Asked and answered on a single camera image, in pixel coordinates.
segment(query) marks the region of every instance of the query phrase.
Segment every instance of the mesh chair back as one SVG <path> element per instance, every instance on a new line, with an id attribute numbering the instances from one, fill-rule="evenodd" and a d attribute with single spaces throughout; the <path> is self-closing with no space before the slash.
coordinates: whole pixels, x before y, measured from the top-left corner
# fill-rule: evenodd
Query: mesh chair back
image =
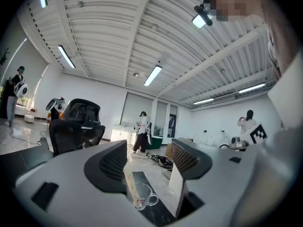
<path id="1" fill-rule="evenodd" d="M 92 129 L 82 129 L 80 123 L 65 120 L 54 120 L 49 127 L 55 155 L 98 145 L 104 131 L 103 125 L 94 125 Z"/>

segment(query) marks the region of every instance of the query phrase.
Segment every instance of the table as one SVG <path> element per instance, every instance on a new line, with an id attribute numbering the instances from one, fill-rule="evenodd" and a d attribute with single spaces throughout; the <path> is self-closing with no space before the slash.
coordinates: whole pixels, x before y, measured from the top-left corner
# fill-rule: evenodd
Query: table
<path id="1" fill-rule="evenodd" d="M 0 168 L 6 183 L 10 188 L 15 187 L 17 178 L 36 165 L 53 158 L 53 152 L 48 149 L 46 138 L 41 138 L 40 146 L 8 153 L 0 156 Z"/>

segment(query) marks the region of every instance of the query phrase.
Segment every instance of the white cabinet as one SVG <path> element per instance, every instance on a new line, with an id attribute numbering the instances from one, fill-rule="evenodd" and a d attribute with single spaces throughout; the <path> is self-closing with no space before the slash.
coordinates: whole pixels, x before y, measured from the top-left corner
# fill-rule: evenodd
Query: white cabinet
<path id="1" fill-rule="evenodd" d="M 133 145 L 136 138 L 136 132 L 129 132 L 126 128 L 119 127 L 112 130 L 110 141 L 127 140 L 127 144 Z"/>

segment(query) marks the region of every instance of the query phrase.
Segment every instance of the glass mug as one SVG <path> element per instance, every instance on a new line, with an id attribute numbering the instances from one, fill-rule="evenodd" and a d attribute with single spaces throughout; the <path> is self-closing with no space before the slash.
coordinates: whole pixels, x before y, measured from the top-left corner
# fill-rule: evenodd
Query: glass mug
<path id="1" fill-rule="evenodd" d="M 159 197 L 152 192 L 150 186 L 143 183 L 135 183 L 135 192 L 132 194 L 130 190 L 127 190 L 127 198 L 134 205 L 137 210 L 143 210 L 146 206 L 153 206 L 158 203 Z M 150 202 L 151 197 L 155 197 L 156 201 Z"/>

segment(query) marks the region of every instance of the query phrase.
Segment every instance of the white floor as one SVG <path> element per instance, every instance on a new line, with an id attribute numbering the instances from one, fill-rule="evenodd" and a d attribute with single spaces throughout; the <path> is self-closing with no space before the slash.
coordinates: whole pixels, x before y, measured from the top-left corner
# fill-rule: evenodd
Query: white floor
<path id="1" fill-rule="evenodd" d="M 16 118 L 12 128 L 6 126 L 4 122 L 4 119 L 0 119 L 0 155 L 37 146 L 37 141 L 42 137 L 40 135 L 41 131 L 43 131 L 41 134 L 47 139 L 50 150 L 53 150 L 48 133 L 48 126 L 45 121 L 37 120 L 34 123 L 27 123 L 23 118 Z M 10 134 L 14 137 L 29 141 L 30 143 L 13 138 Z M 102 140 L 100 142 L 100 144 L 104 143 L 108 143 L 108 141 Z M 162 174 L 162 172 L 166 170 L 160 167 L 158 163 L 151 158 L 145 159 L 139 154 L 130 154 L 131 147 L 131 145 L 127 146 L 128 162 L 125 165 L 125 169 L 132 172 L 144 172 L 154 191 L 158 194 L 171 214 L 175 216 L 179 196 L 169 187 L 169 179 Z M 160 149 L 151 150 L 149 154 L 164 156 L 165 152 L 166 147 L 161 147 Z"/>

